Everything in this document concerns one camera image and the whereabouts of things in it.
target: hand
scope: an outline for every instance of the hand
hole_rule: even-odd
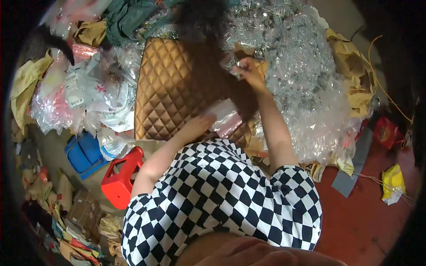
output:
[[[206,132],[215,122],[215,115],[200,114],[189,120],[174,137],[182,141],[185,146],[188,143],[194,142],[198,137],[203,135],[203,133]]]
[[[247,80],[257,96],[271,94],[269,89],[266,87],[265,80],[254,66],[252,58],[243,58],[240,60],[240,64],[242,67],[234,66],[232,69],[241,74],[243,79]]]

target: black and white checkered shirt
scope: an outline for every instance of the black and white checkered shirt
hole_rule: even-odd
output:
[[[124,217],[122,252],[130,265],[169,265],[195,238],[225,230],[273,246],[312,250],[322,210],[312,179],[285,165],[270,181],[229,140],[189,144]]]

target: floor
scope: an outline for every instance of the floor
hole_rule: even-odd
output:
[[[347,38],[366,23],[355,1],[308,0],[308,2],[318,9],[319,15],[326,19],[330,28]],[[370,41],[371,38],[365,37],[362,32],[353,38],[353,42],[365,56],[367,56]],[[372,63],[377,66],[379,81],[387,88],[388,74],[385,77],[382,71],[384,68],[381,67],[383,60],[379,55],[377,49],[373,47]],[[381,102],[386,105],[387,98],[383,92],[378,90],[377,94]],[[29,131],[37,142],[43,164],[49,170],[49,178],[54,187],[58,186],[54,173],[62,169],[70,178],[75,190],[86,187],[98,197],[103,210],[114,215],[123,215],[123,211],[115,209],[100,189],[100,183],[108,165],[86,180],[81,180],[63,152],[67,140],[71,137],[68,130],[63,130],[61,135],[51,131],[44,136],[38,127],[32,124]],[[138,146],[144,150],[146,158],[160,145],[161,143],[155,141],[138,143]],[[362,173],[379,177],[382,171],[395,162],[401,166],[407,194],[414,197],[419,174],[414,168],[414,158],[410,148],[389,152],[373,142]],[[349,197],[344,198],[331,187],[336,174],[336,168],[327,167],[323,173],[322,182],[316,184],[324,220],[321,238],[315,250],[340,259],[348,265],[377,265],[395,243],[411,208],[403,200],[387,206],[381,201],[381,187],[372,180],[361,177]]]

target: blue plastic basket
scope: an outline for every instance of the blue plastic basket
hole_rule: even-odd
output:
[[[66,158],[82,180],[108,163],[99,149],[99,142],[92,134],[83,131],[73,136],[64,149]]]

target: person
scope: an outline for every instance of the person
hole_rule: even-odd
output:
[[[252,59],[240,63],[234,70],[259,102],[271,179],[229,140],[193,143],[216,117],[191,119],[135,179],[122,238],[129,265],[342,265],[312,251],[318,193]]]

